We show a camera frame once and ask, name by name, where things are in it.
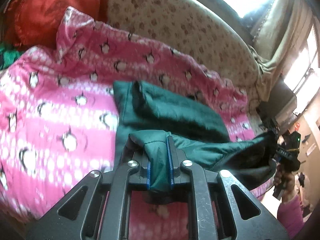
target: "person's hand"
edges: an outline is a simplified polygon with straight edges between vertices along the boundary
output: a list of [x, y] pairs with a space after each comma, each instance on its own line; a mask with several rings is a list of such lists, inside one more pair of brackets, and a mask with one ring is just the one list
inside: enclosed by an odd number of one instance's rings
[[283, 166], [280, 164], [277, 167], [273, 184], [275, 186], [278, 186], [283, 179], [286, 180], [287, 184], [282, 195], [282, 203], [286, 203], [292, 200], [296, 195], [296, 192], [294, 190], [295, 178], [291, 172], [285, 172]]

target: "curtain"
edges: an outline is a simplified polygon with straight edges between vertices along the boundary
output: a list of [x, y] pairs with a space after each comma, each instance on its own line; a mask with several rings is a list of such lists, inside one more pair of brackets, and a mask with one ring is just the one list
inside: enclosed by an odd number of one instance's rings
[[268, 101], [280, 74], [290, 69], [311, 25], [312, 10], [305, 0], [274, 0], [249, 46], [259, 69], [256, 89], [260, 100]]

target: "orange pillow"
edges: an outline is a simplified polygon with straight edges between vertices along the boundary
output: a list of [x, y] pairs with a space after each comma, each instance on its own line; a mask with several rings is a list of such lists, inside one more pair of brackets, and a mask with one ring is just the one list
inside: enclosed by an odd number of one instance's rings
[[55, 49], [58, 27], [68, 6], [107, 21], [108, 0], [102, 0], [101, 6], [100, 0], [12, 0], [5, 14], [9, 27], [5, 41], [20, 49], [34, 45]]

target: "penguin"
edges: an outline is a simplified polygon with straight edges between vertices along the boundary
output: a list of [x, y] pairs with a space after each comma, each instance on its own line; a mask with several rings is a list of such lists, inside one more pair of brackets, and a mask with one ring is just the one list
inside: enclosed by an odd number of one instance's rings
[[63, 55], [64, 55], [64, 50], [63, 50], [63, 48], [60, 48], [58, 51], [58, 60], [57, 60], [58, 64], [62, 64]]
[[128, 41], [137, 41], [139, 36], [137, 34], [129, 33], [128, 34]]
[[91, 74], [90, 74], [90, 80], [91, 80], [92, 82], [97, 82], [97, 80], [98, 80], [98, 74], [97, 74], [96, 71], [91, 72]]
[[203, 104], [205, 103], [204, 95], [203, 95], [203, 93], [201, 91], [197, 91], [195, 93], [195, 98], [196, 98], [197, 101], [199, 101], [199, 102], [201, 102]]
[[17, 109], [15, 113], [10, 113], [7, 118], [9, 120], [9, 132], [15, 132], [17, 129]]
[[113, 67], [117, 72], [124, 71], [125, 68], [127, 67], [127, 63], [124, 61], [118, 60], [113, 64]]
[[39, 77], [38, 77], [38, 71], [35, 72], [31, 72], [30, 73], [30, 76], [29, 76], [29, 84], [30, 84], [30, 87], [32, 88], [36, 88], [36, 86], [38, 85], [38, 82], [39, 82]]
[[144, 58], [149, 64], [153, 64], [155, 62], [155, 57], [152, 55], [152, 51], [144, 56]]
[[102, 122], [106, 127], [110, 128], [111, 131], [116, 131], [118, 127], [119, 118], [112, 113], [104, 113], [99, 116], [100, 122]]
[[219, 90], [218, 90], [218, 88], [215, 88], [215, 89], [214, 89], [213, 95], [214, 95], [215, 97], [217, 97], [217, 96], [219, 95]]
[[187, 98], [190, 98], [191, 100], [196, 101], [196, 97], [195, 97], [195, 95], [187, 95]]
[[67, 77], [58, 77], [58, 86], [66, 86], [70, 82], [70, 78]]
[[101, 53], [102, 53], [102, 54], [107, 54], [107, 53], [109, 52], [110, 46], [109, 46], [109, 44], [108, 44], [108, 39], [107, 39], [106, 42], [104, 42], [104, 43], [102, 43], [102, 44], [100, 45], [100, 49], [101, 49]]
[[2, 163], [1, 163], [1, 169], [0, 169], [0, 184], [2, 185], [2, 187], [4, 188], [5, 191], [8, 190], [7, 178], [5, 176]]
[[224, 111], [227, 108], [227, 105], [225, 103], [220, 104], [220, 109]]
[[178, 51], [172, 47], [170, 48], [170, 51], [171, 51], [172, 56], [174, 56], [178, 53]]
[[248, 125], [248, 123], [246, 123], [246, 122], [242, 125], [242, 127], [243, 127], [244, 129], [249, 129], [249, 125]]
[[77, 138], [74, 134], [71, 132], [71, 128], [69, 127], [69, 130], [65, 132], [59, 140], [62, 141], [62, 145], [65, 148], [66, 151], [72, 152], [75, 151], [77, 148]]
[[163, 87], [167, 87], [170, 82], [170, 77], [167, 76], [166, 74], [162, 74], [159, 76], [159, 81]]
[[78, 51], [79, 60], [83, 59], [86, 53], [87, 53], [87, 50], [85, 48], [79, 49]]
[[100, 171], [101, 171], [102, 173], [108, 172], [108, 171], [110, 171], [110, 167], [108, 167], [108, 166], [101, 166]]
[[83, 95], [83, 92], [81, 95], [76, 96], [74, 100], [78, 106], [84, 106], [88, 102], [88, 99]]
[[19, 160], [25, 171], [36, 173], [37, 156], [38, 153], [35, 150], [29, 150], [28, 148], [23, 148], [19, 151]]
[[210, 73], [208, 73], [208, 70], [204, 70], [203, 71], [204, 75], [207, 77], [207, 78], [212, 78], [212, 75]]
[[191, 70], [186, 70], [184, 72], [185, 76], [186, 76], [186, 79], [189, 81], [191, 78], [192, 78], [192, 75], [191, 75]]
[[51, 112], [52, 106], [53, 105], [51, 103], [47, 102], [42, 102], [41, 104], [39, 104], [37, 107], [39, 116], [41, 116], [42, 114], [48, 115]]
[[112, 95], [112, 96], [113, 96], [113, 87], [111, 87], [111, 88], [106, 88], [106, 92], [107, 92], [109, 95]]

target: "dark green fabric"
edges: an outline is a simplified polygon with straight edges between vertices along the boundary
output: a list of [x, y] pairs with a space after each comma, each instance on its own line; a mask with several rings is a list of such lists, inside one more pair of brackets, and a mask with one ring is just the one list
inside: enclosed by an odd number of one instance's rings
[[166, 146], [169, 135], [189, 160], [210, 171], [231, 170], [248, 189], [273, 175], [275, 165], [269, 165], [272, 147], [276, 146], [273, 132], [233, 143], [220, 116], [198, 102], [146, 82], [115, 82], [113, 90], [120, 115], [115, 166], [126, 152], [129, 136], [151, 161], [152, 191], [170, 190]]
[[0, 44], [0, 70], [10, 67], [23, 52], [15, 50], [12, 46]]
[[113, 84], [119, 110], [115, 166], [128, 134], [138, 130], [164, 130], [202, 142], [230, 142], [220, 117], [209, 107], [147, 82]]

